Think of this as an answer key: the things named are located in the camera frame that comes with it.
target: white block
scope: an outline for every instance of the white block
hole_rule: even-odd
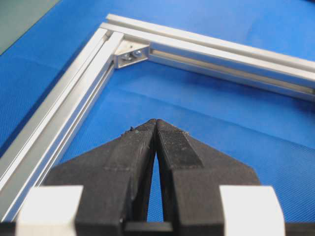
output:
[[[75,236],[83,186],[32,188],[18,214],[17,236]]]
[[[225,236],[285,236],[284,216],[271,186],[221,185]]]

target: blue cloth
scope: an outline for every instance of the blue cloth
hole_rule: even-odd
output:
[[[305,0],[62,0],[0,56],[1,153],[108,13],[315,60]],[[314,104],[142,62],[117,70],[61,162],[162,118],[252,166],[286,221],[315,221]],[[148,220],[162,220],[157,163]]]

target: screw head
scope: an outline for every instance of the screw head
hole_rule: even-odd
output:
[[[140,57],[142,57],[142,51],[141,51],[141,50],[133,51],[133,52],[132,52],[132,55],[133,55],[135,58],[140,58]]]
[[[123,54],[121,57],[123,60],[132,60],[130,53]]]

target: silver rail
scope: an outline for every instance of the silver rail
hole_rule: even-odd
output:
[[[0,219],[63,155],[114,69],[148,59],[315,101],[315,62],[109,14],[0,158]]]

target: black jaw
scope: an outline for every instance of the black jaw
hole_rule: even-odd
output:
[[[156,153],[164,222],[147,223]],[[251,167],[151,119],[54,167],[44,184],[84,186],[75,218],[79,236],[222,236],[219,186],[260,182]],[[6,232],[0,235],[14,235],[13,224],[0,226]],[[290,236],[315,232],[314,224],[286,224],[286,229]]]

